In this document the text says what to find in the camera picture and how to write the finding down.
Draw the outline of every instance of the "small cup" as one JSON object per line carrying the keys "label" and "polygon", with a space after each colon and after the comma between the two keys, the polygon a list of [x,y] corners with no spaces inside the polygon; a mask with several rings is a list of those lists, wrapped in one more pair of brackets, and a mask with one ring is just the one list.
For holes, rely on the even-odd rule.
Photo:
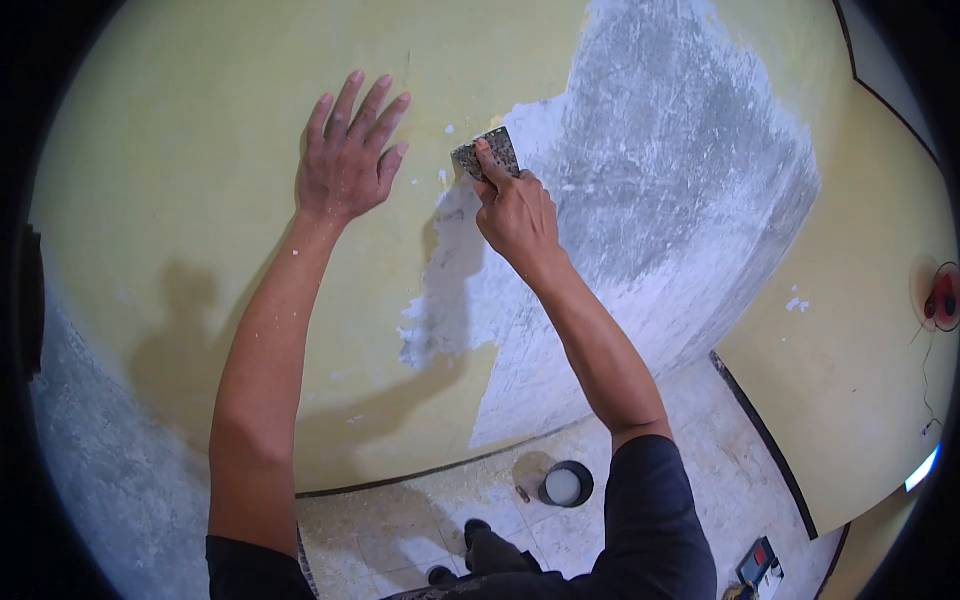
{"label": "small cup", "polygon": [[[550,479],[550,475],[557,471],[568,471],[572,473],[577,482],[580,484],[580,492],[576,494],[575,497],[571,500],[568,498],[559,498],[563,502],[554,500],[550,497],[550,493],[547,491],[547,479]],[[568,483],[564,481],[557,482],[561,487],[568,487]],[[546,479],[543,480],[543,483],[540,484],[540,489],[538,490],[538,496],[540,497],[540,502],[547,504],[549,506],[562,506],[564,508],[575,508],[589,500],[590,496],[593,494],[593,475],[590,474],[588,468],[584,467],[576,461],[562,461],[554,465],[549,471],[547,471]]]}

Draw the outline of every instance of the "floor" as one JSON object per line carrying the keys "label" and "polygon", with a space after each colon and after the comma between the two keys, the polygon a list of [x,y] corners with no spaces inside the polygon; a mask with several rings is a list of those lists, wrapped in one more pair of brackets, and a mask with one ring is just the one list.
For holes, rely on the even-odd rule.
{"label": "floor", "polygon": [[[660,383],[697,512],[717,562],[718,593],[767,536],[786,575],[777,600],[810,600],[836,551],[840,531],[810,542],[780,471],[710,361]],[[603,550],[603,504],[610,436],[595,418],[484,460],[363,492],[298,500],[300,535],[321,598],[371,599],[426,585],[445,564],[461,575],[462,528],[471,517],[529,550],[544,570],[589,572]],[[560,460],[586,465],[596,479],[582,507],[536,499],[545,470]],[[516,487],[531,492],[525,502]]]}

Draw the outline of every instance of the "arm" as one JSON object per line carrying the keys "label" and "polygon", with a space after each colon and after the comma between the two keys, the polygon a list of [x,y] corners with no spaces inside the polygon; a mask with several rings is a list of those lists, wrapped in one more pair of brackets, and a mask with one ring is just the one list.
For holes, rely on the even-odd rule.
{"label": "arm", "polygon": [[590,407],[610,429],[613,452],[643,435],[672,439],[646,364],[560,247],[550,193],[529,171],[510,177],[485,141],[477,140],[476,153],[493,182],[474,184],[484,204],[477,226],[540,298]]}
{"label": "arm", "polygon": [[217,392],[210,432],[211,536],[297,557],[294,427],[307,326],[337,239],[350,221],[387,200],[406,153],[404,142],[383,154],[410,105],[404,93],[377,119],[391,82],[377,81],[350,124],[363,84],[357,71],[325,129],[330,94],[307,124],[297,174],[300,209],[240,321]]}

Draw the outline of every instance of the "light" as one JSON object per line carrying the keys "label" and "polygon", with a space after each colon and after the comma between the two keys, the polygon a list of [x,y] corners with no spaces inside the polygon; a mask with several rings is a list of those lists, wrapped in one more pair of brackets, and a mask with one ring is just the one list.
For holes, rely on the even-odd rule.
{"label": "light", "polygon": [[906,478],[906,490],[908,492],[916,488],[920,484],[920,482],[924,480],[924,477],[926,477],[926,474],[929,473],[930,470],[933,468],[933,463],[937,460],[937,452],[939,451],[940,451],[940,446],[937,446],[933,450],[933,454],[926,457],[926,460],[922,465],[920,465],[920,468],[913,471],[913,474]]}

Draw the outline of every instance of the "wall fan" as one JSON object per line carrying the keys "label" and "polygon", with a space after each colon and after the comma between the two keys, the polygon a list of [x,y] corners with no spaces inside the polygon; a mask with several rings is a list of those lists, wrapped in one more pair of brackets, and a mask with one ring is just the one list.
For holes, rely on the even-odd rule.
{"label": "wall fan", "polygon": [[960,296],[960,267],[955,262],[940,265],[933,276],[933,289],[924,302],[924,316],[941,331],[952,331],[960,324],[957,297]]}

